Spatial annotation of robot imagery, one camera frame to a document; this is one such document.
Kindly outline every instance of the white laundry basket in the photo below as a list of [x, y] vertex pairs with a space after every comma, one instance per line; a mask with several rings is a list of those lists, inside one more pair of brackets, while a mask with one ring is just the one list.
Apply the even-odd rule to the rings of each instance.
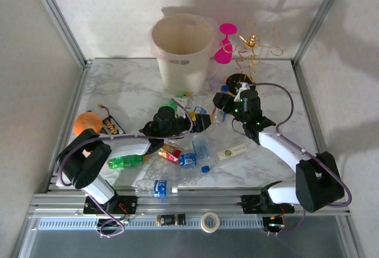
[[201, 90], [209, 58], [218, 45], [217, 28], [211, 18], [193, 14], [173, 14], [153, 26], [149, 42], [168, 92], [180, 95]]

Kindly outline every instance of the masking tape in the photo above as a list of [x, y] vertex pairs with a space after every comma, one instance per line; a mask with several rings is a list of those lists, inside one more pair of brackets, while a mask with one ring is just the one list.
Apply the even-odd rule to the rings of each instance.
[[[216, 224], [214, 227], [210, 228], [210, 227], [207, 227], [206, 224], [205, 224], [205, 219], [207, 218], [214, 218]], [[220, 226], [220, 219], [219, 217], [213, 213], [213, 212], [206, 212], [202, 217], [201, 217], [201, 221], [200, 221], [200, 225], [201, 225], [201, 228], [206, 232], [206, 233], [213, 233], [215, 232], [219, 226]]]

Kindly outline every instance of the white wall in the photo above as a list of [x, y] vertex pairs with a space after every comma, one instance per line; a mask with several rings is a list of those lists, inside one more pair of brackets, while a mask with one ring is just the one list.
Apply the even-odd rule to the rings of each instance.
[[40, 0], [0, 0], [0, 60], [0, 257], [9, 257], [80, 69]]
[[[244, 36], [246, 20], [258, 22], [258, 36], [278, 28], [282, 46], [292, 58], [322, 0], [56, 0], [87, 59], [152, 57], [147, 33], [163, 15], [190, 12], [233, 22]], [[262, 57], [270, 57], [262, 52]]]
[[329, 151], [353, 194], [367, 257], [379, 257], [379, 0], [336, 0], [301, 67]]

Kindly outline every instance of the orange balloon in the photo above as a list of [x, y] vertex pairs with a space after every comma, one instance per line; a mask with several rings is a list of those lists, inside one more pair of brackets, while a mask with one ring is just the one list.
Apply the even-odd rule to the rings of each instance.
[[73, 125], [73, 132], [75, 135], [80, 135], [86, 129], [93, 129], [99, 133], [102, 129], [102, 121], [99, 116], [93, 112], [85, 112], [77, 117]]

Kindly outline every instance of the small red object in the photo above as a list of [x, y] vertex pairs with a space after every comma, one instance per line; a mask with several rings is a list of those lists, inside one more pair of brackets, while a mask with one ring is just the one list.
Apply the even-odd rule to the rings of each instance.
[[168, 161], [172, 162], [175, 165], [179, 163], [179, 157], [181, 154], [182, 154], [182, 150], [176, 147], [170, 146], [169, 144], [163, 145], [163, 147], [161, 147], [158, 150], [158, 155], [164, 157], [165, 159], [167, 159]]

